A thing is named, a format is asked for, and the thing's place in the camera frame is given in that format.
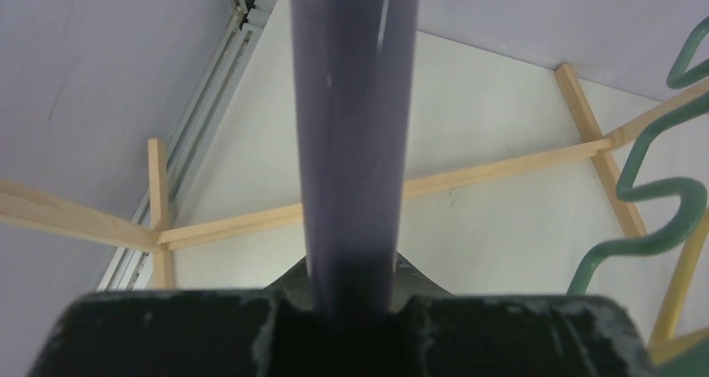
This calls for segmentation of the yellow plastic hanger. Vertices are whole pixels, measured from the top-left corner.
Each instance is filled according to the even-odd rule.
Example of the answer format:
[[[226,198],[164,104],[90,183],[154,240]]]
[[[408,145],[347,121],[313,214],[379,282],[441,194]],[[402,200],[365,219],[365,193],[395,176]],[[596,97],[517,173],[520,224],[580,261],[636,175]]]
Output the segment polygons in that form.
[[[681,354],[694,349],[703,339],[708,338],[708,328],[680,337],[675,336],[707,235],[708,210],[705,210],[695,231],[682,245],[681,254],[650,334],[647,349],[654,365],[659,366],[678,359]]]

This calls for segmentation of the green plastic hanger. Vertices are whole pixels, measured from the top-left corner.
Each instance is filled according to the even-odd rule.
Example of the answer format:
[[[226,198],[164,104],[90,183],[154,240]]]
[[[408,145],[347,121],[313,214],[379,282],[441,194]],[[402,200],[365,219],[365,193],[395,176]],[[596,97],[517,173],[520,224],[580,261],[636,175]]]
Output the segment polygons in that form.
[[[690,32],[671,66],[666,84],[677,92],[676,96],[701,79],[708,79],[708,62],[699,60],[696,53],[707,35],[708,21],[703,19]],[[621,287],[620,293],[629,292],[644,283],[646,287],[643,291],[649,294],[649,298],[643,299],[638,293],[631,293],[626,302],[640,311],[640,331],[646,343],[649,343],[681,254],[681,244],[695,231],[706,210],[708,190],[695,179],[661,171],[661,166],[670,164],[667,149],[650,158],[646,172],[641,170],[643,161],[651,143],[655,140],[669,142],[670,129],[707,112],[708,91],[651,122],[641,129],[637,138],[600,155],[598,159],[602,167],[599,177],[609,190],[610,203],[623,236],[599,243],[584,255],[572,277],[569,292],[585,293],[597,268],[605,261],[611,262],[613,275],[630,279],[630,286]]]

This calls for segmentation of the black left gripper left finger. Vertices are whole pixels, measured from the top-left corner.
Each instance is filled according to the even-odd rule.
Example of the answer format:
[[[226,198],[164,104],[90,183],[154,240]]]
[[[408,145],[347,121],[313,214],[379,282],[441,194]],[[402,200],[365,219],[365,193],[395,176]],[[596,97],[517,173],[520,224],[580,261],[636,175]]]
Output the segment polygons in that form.
[[[263,289],[148,290],[77,298],[32,376],[315,376],[322,333],[304,262]]]

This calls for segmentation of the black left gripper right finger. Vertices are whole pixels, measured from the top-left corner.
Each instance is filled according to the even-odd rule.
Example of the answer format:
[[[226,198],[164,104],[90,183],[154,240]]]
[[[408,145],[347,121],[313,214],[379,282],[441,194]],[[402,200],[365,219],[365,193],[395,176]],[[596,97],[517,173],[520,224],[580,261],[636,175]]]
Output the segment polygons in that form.
[[[627,312],[602,296],[455,296],[398,256],[395,323],[409,376],[654,376]]]

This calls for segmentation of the purple plastic hanger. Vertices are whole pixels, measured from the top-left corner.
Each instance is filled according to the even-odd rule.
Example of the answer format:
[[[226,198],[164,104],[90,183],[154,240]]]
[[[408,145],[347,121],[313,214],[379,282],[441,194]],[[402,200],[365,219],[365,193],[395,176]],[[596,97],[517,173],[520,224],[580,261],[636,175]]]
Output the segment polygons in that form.
[[[306,253],[333,331],[390,310],[419,0],[290,0]]]

